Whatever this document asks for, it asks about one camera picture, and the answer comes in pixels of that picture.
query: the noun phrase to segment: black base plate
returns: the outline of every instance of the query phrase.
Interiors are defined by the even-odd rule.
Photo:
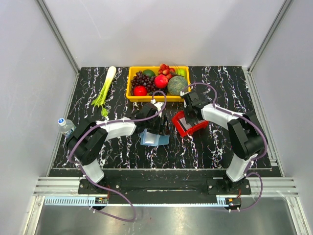
[[[222,179],[210,179],[207,180],[207,188],[209,195],[233,195],[239,194],[239,189],[241,190],[241,195],[251,195],[250,182],[247,179],[243,180],[243,183],[238,185],[237,189],[234,189],[231,192],[227,192],[221,188],[219,183]]]
[[[78,187],[78,194],[103,194],[107,193],[106,190],[97,188],[93,184],[91,184],[87,179],[81,179]],[[107,183],[105,187],[108,187],[111,189],[114,189],[116,191],[121,191],[121,179],[110,177],[107,179]]]

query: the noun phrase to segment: cantaloupe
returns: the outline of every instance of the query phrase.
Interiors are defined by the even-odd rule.
[[[184,77],[175,76],[168,82],[167,90],[171,95],[179,95],[180,91],[187,85],[187,81]]]

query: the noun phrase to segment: metal floor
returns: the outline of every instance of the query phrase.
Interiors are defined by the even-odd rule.
[[[253,199],[244,198],[243,207]],[[131,218],[130,207],[107,207],[106,212]],[[137,207],[135,223],[121,222],[88,208],[44,206],[36,235],[294,235],[288,205],[283,198],[262,198],[245,212],[209,208]]]

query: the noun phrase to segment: avocado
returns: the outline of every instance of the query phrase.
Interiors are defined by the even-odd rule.
[[[143,75],[146,75],[146,76],[148,76],[148,77],[153,77],[153,76],[156,75],[152,70],[144,70],[144,71],[142,72],[142,74],[143,74]]]

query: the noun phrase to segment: celery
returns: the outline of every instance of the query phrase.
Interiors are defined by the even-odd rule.
[[[91,103],[94,106],[98,106],[98,107],[101,106],[102,107],[101,115],[104,117],[106,117],[108,115],[108,110],[104,107],[104,103],[105,103],[105,100],[107,98],[110,85],[113,81],[113,78],[115,77],[115,74],[116,74],[116,67],[114,67],[114,66],[109,67],[108,73],[106,76],[106,80],[105,80],[104,85],[100,91],[100,94]]]

